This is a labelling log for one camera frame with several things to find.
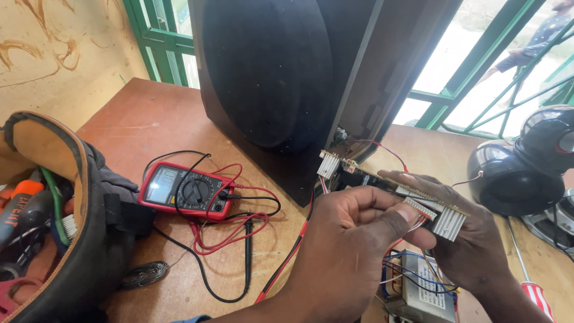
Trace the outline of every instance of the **red multimeter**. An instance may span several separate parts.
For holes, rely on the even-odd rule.
[[[205,217],[214,194],[223,185],[230,183],[231,178],[197,170],[192,170],[183,178],[188,170],[184,166],[159,161],[149,171],[139,192],[138,203],[169,213],[177,213],[177,203],[177,207],[186,216]],[[176,201],[176,190],[180,182]],[[234,188],[227,187],[223,191],[233,194]],[[209,210],[209,220],[225,220],[230,207],[230,199],[215,197]]]

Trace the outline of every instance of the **wooden table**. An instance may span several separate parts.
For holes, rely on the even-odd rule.
[[[134,78],[77,133],[103,152],[112,170],[136,183],[141,184],[141,172],[152,158],[176,150],[193,149],[212,154],[212,158],[202,162],[198,169],[214,171],[228,164],[241,163],[243,173],[238,182],[270,189],[277,194],[282,205],[281,212],[254,236],[251,288],[243,300],[226,304],[211,297],[203,285],[195,259],[185,255],[162,281],[110,297],[105,306],[111,322],[170,322],[199,314],[216,317],[253,303],[291,249],[304,222],[305,210],[276,187],[205,116],[198,90]],[[393,125],[383,143],[398,151],[412,172],[433,175],[446,184],[452,184],[466,178],[467,158],[483,141]],[[190,166],[197,159],[198,156],[194,154],[181,154],[170,157],[169,161]],[[365,166],[371,170],[402,168],[395,157],[382,150],[369,158]],[[225,174],[233,175],[235,171],[230,169]],[[574,184],[573,178],[567,178],[568,187]],[[470,196],[468,187],[459,186],[457,189],[463,195]],[[258,194],[249,190],[242,190],[241,193],[248,196]],[[234,206],[232,212],[247,211],[248,207],[250,210],[270,212],[274,206],[268,202],[242,201]],[[504,222],[497,218],[497,223],[511,269],[519,280],[523,280]],[[156,224],[182,243],[192,241],[187,223],[177,216],[159,215]],[[531,278],[545,289],[557,321],[569,321],[574,294],[568,291],[574,290],[574,265],[558,250],[529,233],[518,221],[514,221],[514,227]],[[217,243],[233,228],[235,225],[210,226],[204,229],[204,241],[206,244]],[[201,257],[209,283],[221,297],[235,298],[243,291],[244,247],[243,243],[236,243],[213,255]],[[179,247],[153,233],[150,238],[137,242],[132,263],[163,260],[172,264],[181,254]],[[270,294],[280,289],[286,276],[284,274],[279,278]],[[480,304],[469,293],[461,295],[459,310],[461,322],[489,322]],[[363,316],[363,322],[382,322],[384,315],[378,300],[374,299]]]

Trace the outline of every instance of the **black tool bag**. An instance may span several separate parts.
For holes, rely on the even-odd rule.
[[[119,286],[134,240],[149,235],[155,211],[136,204],[138,186],[50,117],[14,113],[0,137],[0,184],[26,179],[38,165],[70,180],[78,229],[44,285],[4,322],[76,322]]]

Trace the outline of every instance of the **hand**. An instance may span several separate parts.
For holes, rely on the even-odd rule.
[[[401,202],[372,186],[318,198],[289,279],[273,298],[304,313],[303,321],[359,318],[380,286],[385,253],[418,219]]]
[[[515,281],[506,260],[500,232],[487,209],[465,199],[434,177],[398,171],[380,171],[378,175],[426,193],[447,205],[456,205],[470,215],[454,242],[434,236],[429,231],[418,232],[415,238],[425,240],[418,244],[436,244],[433,253],[437,264],[454,284],[476,295],[496,288],[498,282]]]
[[[520,55],[523,52],[524,52],[524,50],[522,48],[511,49],[508,51],[508,53],[511,55]]]

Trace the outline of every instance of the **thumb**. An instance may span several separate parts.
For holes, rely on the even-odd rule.
[[[388,208],[373,222],[357,227],[361,234],[369,237],[377,251],[385,253],[388,247],[409,231],[419,217],[417,209],[407,203]]]

